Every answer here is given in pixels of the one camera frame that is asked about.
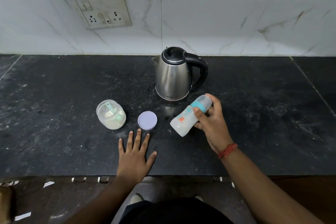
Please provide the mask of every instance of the person's left hand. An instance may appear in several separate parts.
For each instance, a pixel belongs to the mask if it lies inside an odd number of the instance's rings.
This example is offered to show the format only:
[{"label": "person's left hand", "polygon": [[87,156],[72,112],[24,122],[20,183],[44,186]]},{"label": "person's left hand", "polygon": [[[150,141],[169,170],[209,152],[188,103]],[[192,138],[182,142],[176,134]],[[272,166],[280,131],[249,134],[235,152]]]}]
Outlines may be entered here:
[{"label": "person's left hand", "polygon": [[121,138],[119,139],[119,165],[117,178],[124,179],[125,182],[132,186],[135,186],[144,179],[153,165],[157,155],[157,152],[154,151],[146,162],[145,154],[147,151],[148,141],[149,134],[146,135],[145,140],[139,149],[141,142],[141,129],[138,129],[133,146],[133,131],[130,131],[125,152],[123,140]]}]

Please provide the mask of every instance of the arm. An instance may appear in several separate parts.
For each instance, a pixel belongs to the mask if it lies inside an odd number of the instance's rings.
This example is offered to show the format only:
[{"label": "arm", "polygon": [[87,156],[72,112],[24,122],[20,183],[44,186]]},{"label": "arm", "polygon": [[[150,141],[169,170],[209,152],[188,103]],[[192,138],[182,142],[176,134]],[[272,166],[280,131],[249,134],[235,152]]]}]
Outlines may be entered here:
[{"label": "arm", "polygon": [[110,224],[128,194],[148,174],[155,160],[156,151],[149,156],[147,162],[145,160],[148,141],[149,134],[146,135],[139,150],[141,129],[137,131],[134,146],[133,131],[130,131],[125,152],[123,140],[120,138],[119,165],[115,180],[65,224]]},{"label": "arm", "polygon": [[[207,117],[199,108],[194,108],[194,114],[199,120],[195,127],[205,132],[210,147],[218,154],[233,141],[223,118],[219,99],[210,94],[207,96],[213,102],[213,107],[208,111],[210,116]],[[250,210],[262,223],[322,224],[311,212],[276,186],[239,149],[234,149],[221,161]]]}]

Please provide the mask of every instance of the red thread bracelet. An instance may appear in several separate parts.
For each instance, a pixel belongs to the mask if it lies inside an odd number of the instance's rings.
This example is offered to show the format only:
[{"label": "red thread bracelet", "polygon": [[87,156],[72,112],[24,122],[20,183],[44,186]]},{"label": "red thread bracelet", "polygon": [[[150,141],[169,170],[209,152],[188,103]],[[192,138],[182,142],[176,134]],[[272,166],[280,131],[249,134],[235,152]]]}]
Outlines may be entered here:
[{"label": "red thread bracelet", "polygon": [[226,158],[238,145],[236,143],[229,144],[223,151],[218,153],[218,158]]}]

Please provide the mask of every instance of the white sneaker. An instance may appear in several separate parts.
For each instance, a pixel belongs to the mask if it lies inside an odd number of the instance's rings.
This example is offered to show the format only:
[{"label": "white sneaker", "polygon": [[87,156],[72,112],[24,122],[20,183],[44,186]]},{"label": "white sneaker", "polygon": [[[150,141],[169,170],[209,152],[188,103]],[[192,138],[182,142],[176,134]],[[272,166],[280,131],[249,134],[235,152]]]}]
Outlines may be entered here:
[{"label": "white sneaker", "polygon": [[143,201],[143,200],[144,200],[144,198],[143,198],[139,193],[135,193],[135,194],[131,197],[131,199],[129,200],[128,205],[132,205],[132,204],[141,202],[141,201]]},{"label": "white sneaker", "polygon": [[204,202],[203,198],[200,195],[196,195],[196,196],[194,196],[194,198],[196,198],[196,199],[201,200],[202,202]]}]

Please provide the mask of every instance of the electric kettle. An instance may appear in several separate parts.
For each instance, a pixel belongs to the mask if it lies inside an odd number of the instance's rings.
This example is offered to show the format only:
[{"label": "electric kettle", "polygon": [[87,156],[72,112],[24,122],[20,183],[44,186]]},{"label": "electric kettle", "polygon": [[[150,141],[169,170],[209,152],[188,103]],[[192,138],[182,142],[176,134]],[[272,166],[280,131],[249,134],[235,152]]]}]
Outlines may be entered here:
[{"label": "electric kettle", "polygon": [[[161,55],[152,58],[155,63],[155,89],[166,100],[180,100],[197,90],[208,76],[208,65],[201,57],[180,47],[166,48]],[[200,76],[192,82],[192,67],[200,68]]]}]

